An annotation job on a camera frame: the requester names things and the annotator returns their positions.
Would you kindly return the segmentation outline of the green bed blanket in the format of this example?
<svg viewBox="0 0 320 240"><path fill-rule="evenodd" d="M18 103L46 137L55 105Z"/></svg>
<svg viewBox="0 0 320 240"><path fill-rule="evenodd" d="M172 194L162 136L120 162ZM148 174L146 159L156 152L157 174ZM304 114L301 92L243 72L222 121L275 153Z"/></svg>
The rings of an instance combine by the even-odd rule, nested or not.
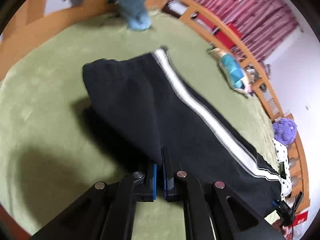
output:
<svg viewBox="0 0 320 240"><path fill-rule="evenodd" d="M269 117L257 97L230 89L208 43L179 20L152 12L152 27L131 31L111 14L75 24L17 62L1 84L1 204L34 234L97 181L123 168L87 130L84 64L125 60L162 45L174 66L263 158L277 167Z"/></svg>

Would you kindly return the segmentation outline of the black pants with white stripe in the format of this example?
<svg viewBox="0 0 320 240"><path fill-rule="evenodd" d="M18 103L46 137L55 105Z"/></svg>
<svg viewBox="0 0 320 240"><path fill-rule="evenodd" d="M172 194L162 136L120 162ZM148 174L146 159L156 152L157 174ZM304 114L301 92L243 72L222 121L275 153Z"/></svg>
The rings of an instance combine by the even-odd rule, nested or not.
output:
<svg viewBox="0 0 320 240"><path fill-rule="evenodd" d="M259 215L281 197L271 165L177 74L164 48L116 61L85 64L90 107L84 119L98 145L126 169L162 163L168 148L202 183L223 181Z"/></svg>

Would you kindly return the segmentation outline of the geometric blue patterned cushion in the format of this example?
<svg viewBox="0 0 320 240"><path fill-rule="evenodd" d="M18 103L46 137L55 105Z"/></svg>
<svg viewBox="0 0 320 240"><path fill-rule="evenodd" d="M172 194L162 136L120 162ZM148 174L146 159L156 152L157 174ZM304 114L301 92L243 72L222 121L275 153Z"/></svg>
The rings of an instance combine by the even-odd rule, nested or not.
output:
<svg viewBox="0 0 320 240"><path fill-rule="evenodd" d="M221 48L209 48L207 53L216 59L231 89L251 98L253 95L251 83L236 59Z"/></svg>

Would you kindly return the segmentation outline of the dark green folded cloth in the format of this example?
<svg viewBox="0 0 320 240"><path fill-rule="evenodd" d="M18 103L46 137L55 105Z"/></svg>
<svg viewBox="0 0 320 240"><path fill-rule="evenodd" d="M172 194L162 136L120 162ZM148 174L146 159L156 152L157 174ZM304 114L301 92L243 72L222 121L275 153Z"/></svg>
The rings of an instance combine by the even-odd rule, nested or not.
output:
<svg viewBox="0 0 320 240"><path fill-rule="evenodd" d="M281 179L286 179L285 165L283 161L278 163L278 170Z"/></svg>

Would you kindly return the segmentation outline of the wooden bed frame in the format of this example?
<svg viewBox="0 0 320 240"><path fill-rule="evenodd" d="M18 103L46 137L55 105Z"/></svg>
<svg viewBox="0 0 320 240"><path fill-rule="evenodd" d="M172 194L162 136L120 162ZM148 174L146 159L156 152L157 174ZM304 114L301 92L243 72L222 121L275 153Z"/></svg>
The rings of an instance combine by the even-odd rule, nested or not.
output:
<svg viewBox="0 0 320 240"><path fill-rule="evenodd" d="M103 0L92 1L92 7L81 5L45 14L44 5L46 0L2 0L1 29L4 30L4 40L1 42L1 84L11 67L65 29L95 17L107 14L113 15L114 6L104 5ZM162 13L161 9L166 1L168 0L148 0L147 6L151 12ZM259 77L255 80L255 85L271 87L268 75L251 51L242 42L238 31L231 25L223 23L215 14L205 7L198 5L197 2L193 2L193 6L197 8L198 12L220 28L220 31L216 34L211 34L198 23L191 23L184 19L177 20L192 29L207 43L213 42L216 46L227 49L227 43L232 42L233 45L230 51L240 61L241 65L253 67L258 72ZM279 117L284 116L281 106L275 105L271 107L268 105L261 91L256 90L253 97L259 99L271 123ZM86 109L82 112L82 118L87 130L94 139L84 119L84 111ZM123 168L125 174L128 169L121 165L119 161L117 162Z"/></svg>

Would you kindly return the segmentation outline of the red box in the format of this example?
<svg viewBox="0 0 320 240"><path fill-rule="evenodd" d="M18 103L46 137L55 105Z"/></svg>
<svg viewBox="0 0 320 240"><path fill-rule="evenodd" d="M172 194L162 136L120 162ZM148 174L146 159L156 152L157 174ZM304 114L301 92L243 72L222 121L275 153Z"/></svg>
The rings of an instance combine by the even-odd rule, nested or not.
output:
<svg viewBox="0 0 320 240"><path fill-rule="evenodd" d="M299 224L304 223L308 219L308 211L296 214L295 220L293 221L292 226L297 226Z"/></svg>

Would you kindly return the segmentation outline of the white black-flower pillow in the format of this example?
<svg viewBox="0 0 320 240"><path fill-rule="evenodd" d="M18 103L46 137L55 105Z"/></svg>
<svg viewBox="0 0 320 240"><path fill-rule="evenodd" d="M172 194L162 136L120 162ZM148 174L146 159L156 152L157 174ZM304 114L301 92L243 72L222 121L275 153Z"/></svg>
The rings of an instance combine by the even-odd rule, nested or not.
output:
<svg viewBox="0 0 320 240"><path fill-rule="evenodd" d="M278 171L280 175L281 198L286 198L292 192L288 152L286 146L278 142L276 139L272 139L272 141L274 143L278 163Z"/></svg>

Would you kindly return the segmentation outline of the purple plush monster toy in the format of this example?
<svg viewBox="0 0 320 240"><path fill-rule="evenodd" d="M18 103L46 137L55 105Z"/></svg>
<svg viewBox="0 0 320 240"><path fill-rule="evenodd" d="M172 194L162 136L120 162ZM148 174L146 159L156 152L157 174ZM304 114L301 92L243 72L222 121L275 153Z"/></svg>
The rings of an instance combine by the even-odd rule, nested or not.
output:
<svg viewBox="0 0 320 240"><path fill-rule="evenodd" d="M280 118L272 124L274 139L283 145L293 143L297 135L297 125L289 118Z"/></svg>

